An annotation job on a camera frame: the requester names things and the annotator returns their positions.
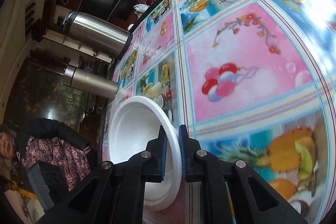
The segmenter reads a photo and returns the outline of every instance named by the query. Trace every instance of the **plastic tablecloth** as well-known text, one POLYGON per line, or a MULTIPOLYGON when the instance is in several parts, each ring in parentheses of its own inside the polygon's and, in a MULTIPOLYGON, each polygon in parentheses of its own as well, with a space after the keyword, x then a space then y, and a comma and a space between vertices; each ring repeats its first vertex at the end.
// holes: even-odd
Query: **plastic tablecloth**
MULTIPOLYGON (((116 109, 147 96, 202 149, 246 161, 318 223, 335 200, 336 0, 161 0, 136 25, 113 76, 103 158, 116 109)), ((143 222, 202 223, 200 191, 182 182, 143 222)))

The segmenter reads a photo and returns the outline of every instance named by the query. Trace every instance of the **black jacket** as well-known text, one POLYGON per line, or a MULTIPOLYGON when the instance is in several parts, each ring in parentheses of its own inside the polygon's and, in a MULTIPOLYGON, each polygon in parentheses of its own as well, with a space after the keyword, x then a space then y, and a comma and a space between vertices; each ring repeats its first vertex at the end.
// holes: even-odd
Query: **black jacket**
POLYGON ((20 129, 15 139, 16 151, 20 153, 21 158, 26 157, 26 147, 31 137, 38 139, 59 137, 80 150, 83 150, 88 143, 86 138, 63 122, 46 118, 30 119, 20 129))

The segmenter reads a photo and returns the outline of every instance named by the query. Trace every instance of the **plastic bag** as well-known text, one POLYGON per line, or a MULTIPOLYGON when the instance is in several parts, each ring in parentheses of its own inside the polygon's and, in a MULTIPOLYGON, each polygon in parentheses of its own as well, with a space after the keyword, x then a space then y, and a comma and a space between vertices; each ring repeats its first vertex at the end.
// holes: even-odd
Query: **plastic bag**
POLYGON ((137 10, 138 12, 144 13, 149 6, 146 4, 137 4, 134 6, 134 9, 137 10))
POLYGON ((139 11, 135 11, 134 13, 137 15, 138 19, 139 19, 139 18, 142 16, 142 14, 143 14, 142 12, 139 12, 139 11))

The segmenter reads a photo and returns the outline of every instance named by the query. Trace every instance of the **floral shirt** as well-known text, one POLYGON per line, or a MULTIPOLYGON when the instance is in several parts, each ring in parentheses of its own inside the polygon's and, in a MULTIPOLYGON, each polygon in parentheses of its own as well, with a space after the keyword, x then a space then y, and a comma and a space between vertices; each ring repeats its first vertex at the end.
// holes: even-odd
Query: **floral shirt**
POLYGON ((30 168, 38 160, 62 167, 69 191, 90 173, 85 153, 58 137, 53 139, 31 137, 26 147, 26 158, 21 158, 19 152, 16 152, 16 155, 25 168, 30 168))

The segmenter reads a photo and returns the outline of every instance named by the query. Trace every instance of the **white plate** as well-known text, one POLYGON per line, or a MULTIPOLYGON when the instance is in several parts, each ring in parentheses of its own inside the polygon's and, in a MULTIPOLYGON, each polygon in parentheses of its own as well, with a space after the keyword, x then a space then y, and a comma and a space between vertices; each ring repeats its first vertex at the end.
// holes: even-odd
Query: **white plate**
POLYGON ((178 133, 154 101, 144 96, 134 96, 119 106, 108 135, 110 160, 118 164, 144 151, 147 142, 158 137, 160 125, 168 139, 166 171, 163 182, 146 182, 144 207, 152 211, 167 208, 179 192, 182 163, 178 133))

